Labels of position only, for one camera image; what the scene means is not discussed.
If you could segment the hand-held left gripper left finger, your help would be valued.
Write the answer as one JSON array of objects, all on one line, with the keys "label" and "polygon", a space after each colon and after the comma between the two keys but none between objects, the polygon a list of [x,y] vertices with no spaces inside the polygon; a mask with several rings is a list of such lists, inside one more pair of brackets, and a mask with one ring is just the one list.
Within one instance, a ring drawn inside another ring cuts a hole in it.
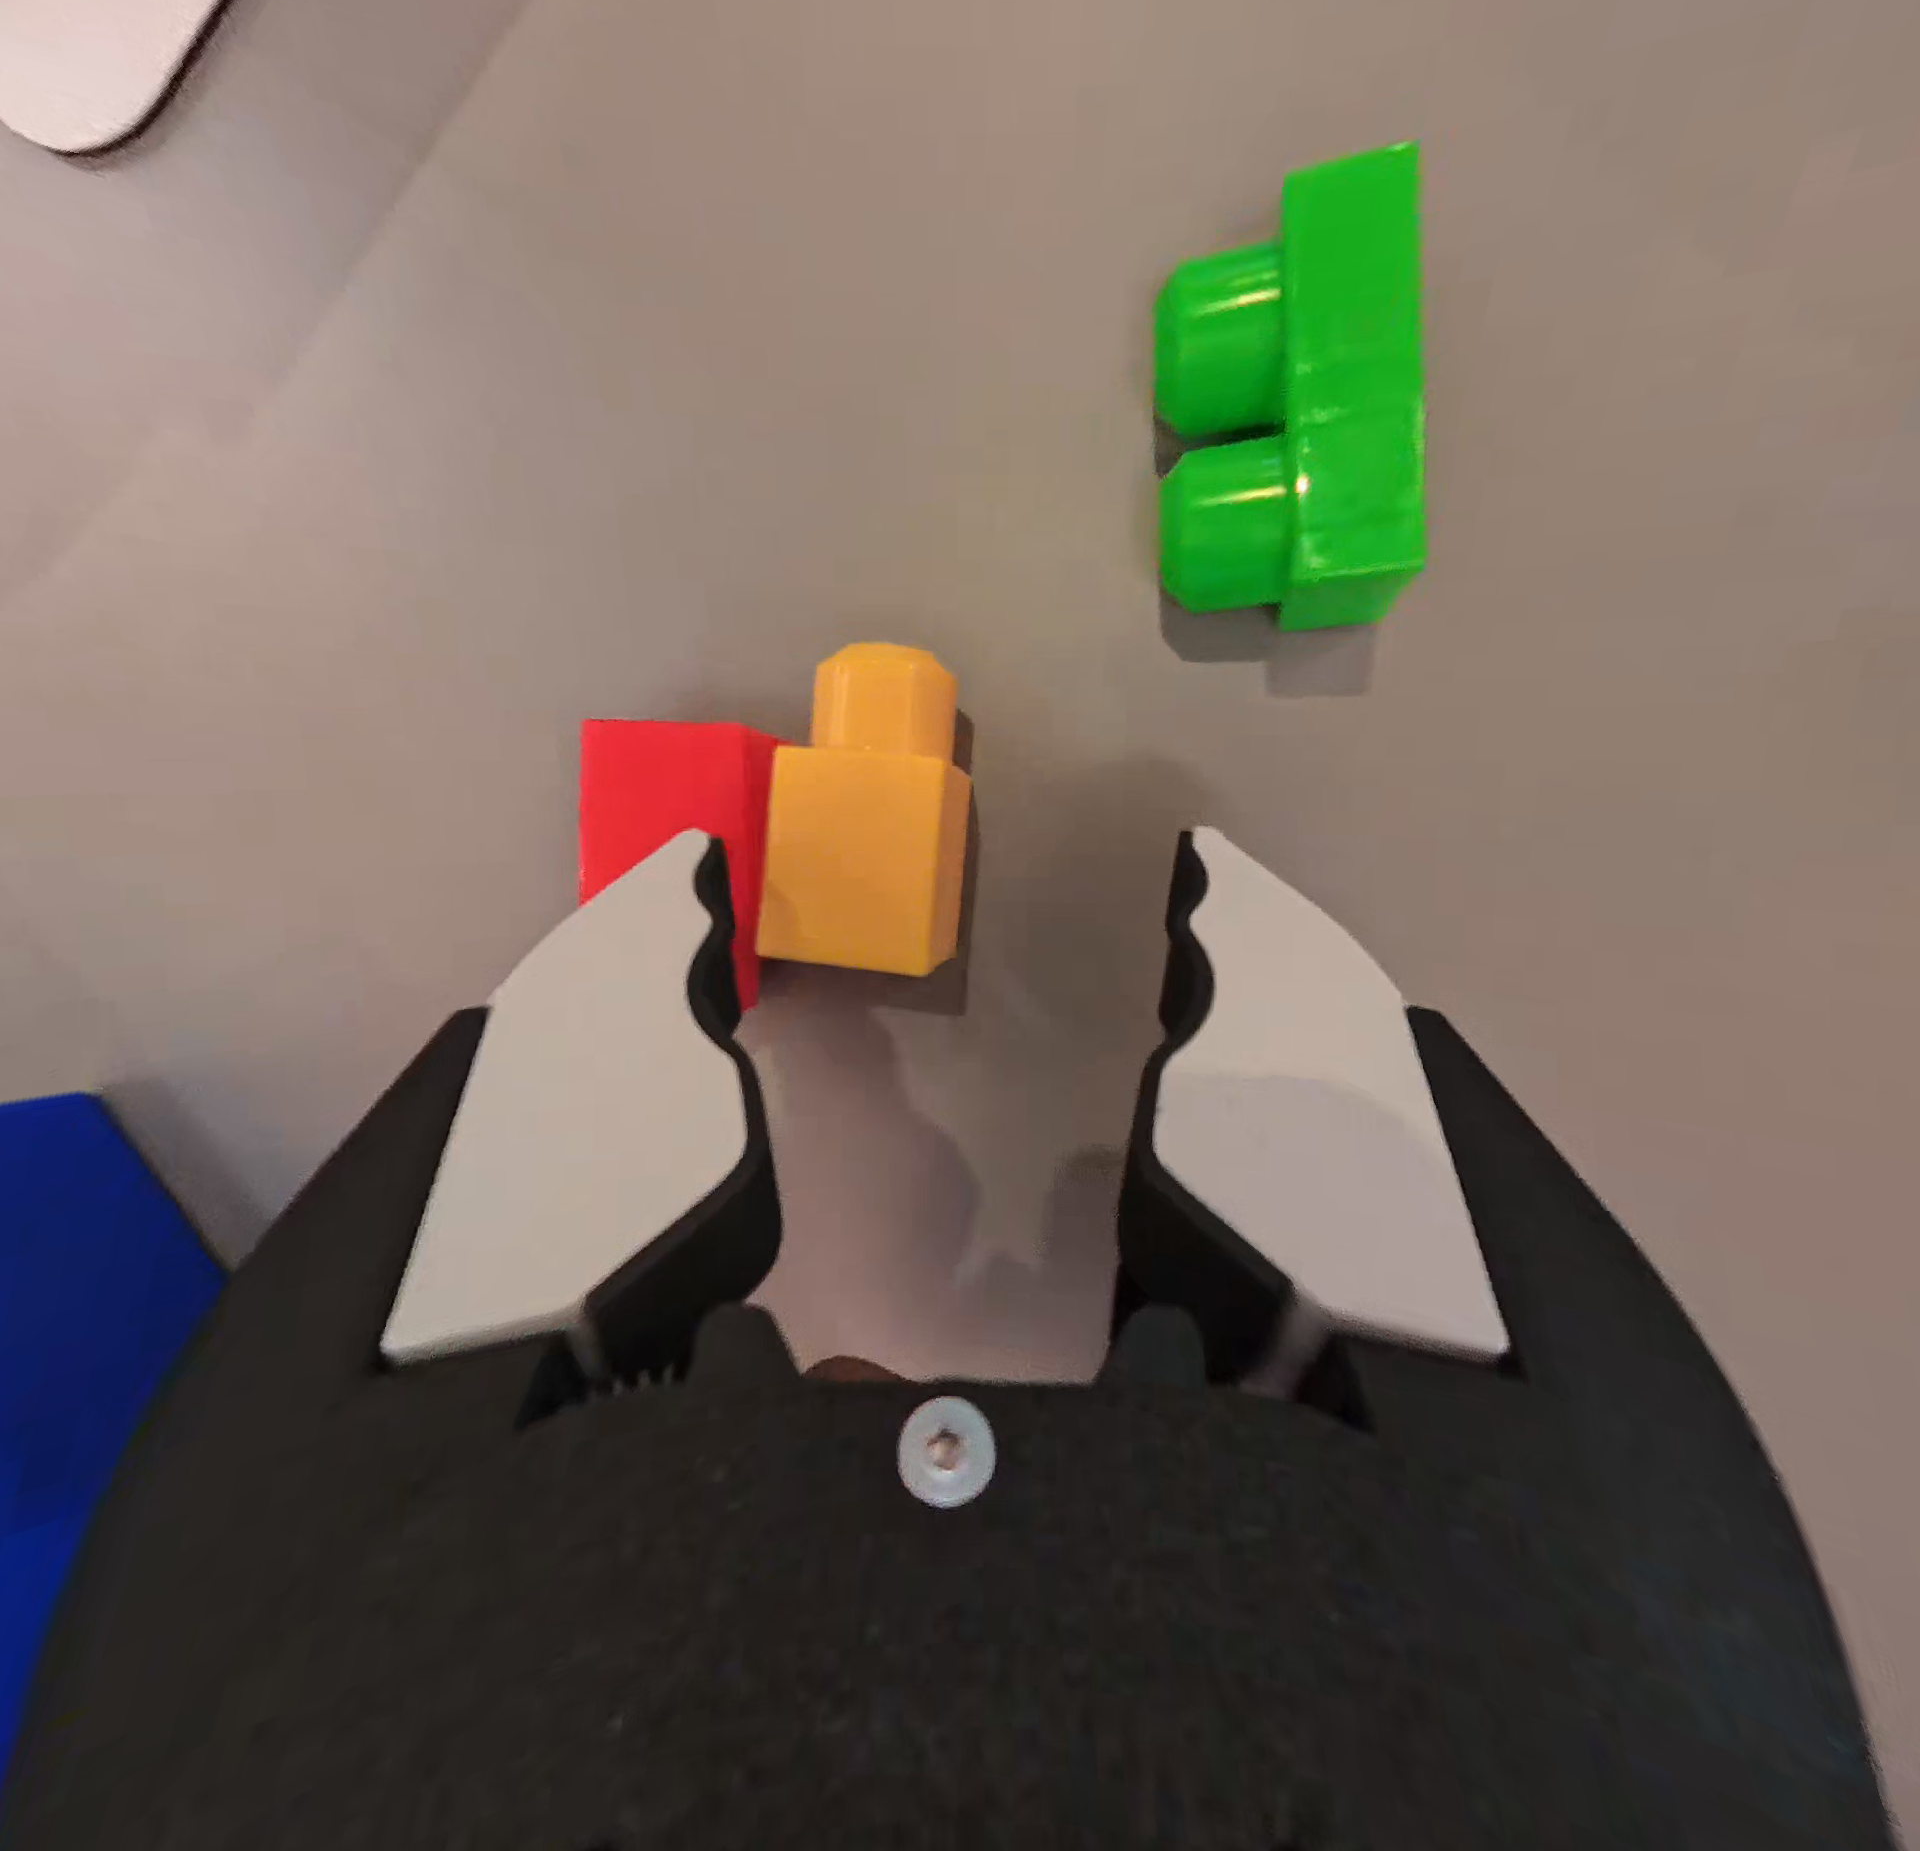
[{"label": "hand-held left gripper left finger", "polygon": [[732,854],[679,832],[494,985],[378,1356],[556,1340],[590,1388],[686,1375],[787,1234],[736,1030]]}]

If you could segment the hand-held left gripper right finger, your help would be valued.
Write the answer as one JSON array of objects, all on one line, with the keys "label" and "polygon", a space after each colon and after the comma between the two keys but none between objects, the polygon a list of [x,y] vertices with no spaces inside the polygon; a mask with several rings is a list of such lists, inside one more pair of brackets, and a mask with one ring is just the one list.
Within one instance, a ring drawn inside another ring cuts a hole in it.
[{"label": "hand-held left gripper right finger", "polygon": [[1211,828],[1175,840],[1116,1251],[1116,1320],[1181,1311],[1211,1388],[1287,1389],[1335,1335],[1508,1356],[1403,989]]}]

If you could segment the red single-stud block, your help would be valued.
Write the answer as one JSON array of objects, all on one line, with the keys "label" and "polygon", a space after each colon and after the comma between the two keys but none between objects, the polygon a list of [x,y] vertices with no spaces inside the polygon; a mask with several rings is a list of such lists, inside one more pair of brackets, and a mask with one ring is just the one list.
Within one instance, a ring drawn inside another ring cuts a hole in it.
[{"label": "red single-stud block", "polygon": [[727,840],[736,1001],[758,1001],[758,892],[777,751],[736,718],[579,725],[579,906],[686,832]]}]

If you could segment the yellow single-stud block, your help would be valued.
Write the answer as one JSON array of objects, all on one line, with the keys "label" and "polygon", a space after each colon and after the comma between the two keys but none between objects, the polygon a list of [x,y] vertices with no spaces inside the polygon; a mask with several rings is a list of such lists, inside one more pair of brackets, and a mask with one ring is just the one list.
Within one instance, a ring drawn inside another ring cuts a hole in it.
[{"label": "yellow single-stud block", "polygon": [[817,664],[812,737],[768,760],[757,951],[936,976],[960,951],[971,772],[960,685],[921,643]]}]

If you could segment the blue plastic bin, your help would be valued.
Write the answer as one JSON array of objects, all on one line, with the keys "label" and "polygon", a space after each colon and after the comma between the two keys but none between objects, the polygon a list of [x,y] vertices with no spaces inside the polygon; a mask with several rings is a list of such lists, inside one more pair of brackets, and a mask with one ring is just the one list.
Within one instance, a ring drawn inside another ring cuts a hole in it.
[{"label": "blue plastic bin", "polygon": [[223,1284],[98,1096],[0,1112],[0,1719],[22,1719],[87,1525]]}]

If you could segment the green two-stud block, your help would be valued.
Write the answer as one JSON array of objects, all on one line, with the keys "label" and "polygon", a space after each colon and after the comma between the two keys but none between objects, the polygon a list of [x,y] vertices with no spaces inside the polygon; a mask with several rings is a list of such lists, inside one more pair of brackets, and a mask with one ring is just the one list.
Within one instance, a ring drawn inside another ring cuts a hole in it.
[{"label": "green two-stud block", "polygon": [[1299,165],[1264,242],[1166,273],[1160,588],[1184,617],[1363,629],[1423,568],[1421,200],[1415,142]]}]

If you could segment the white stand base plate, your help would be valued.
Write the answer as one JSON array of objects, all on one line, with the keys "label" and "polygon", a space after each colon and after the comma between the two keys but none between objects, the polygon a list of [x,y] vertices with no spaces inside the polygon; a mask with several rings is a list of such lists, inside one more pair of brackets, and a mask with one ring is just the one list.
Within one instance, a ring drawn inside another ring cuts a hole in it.
[{"label": "white stand base plate", "polygon": [[0,119],[47,154],[126,147],[231,0],[0,0]]}]

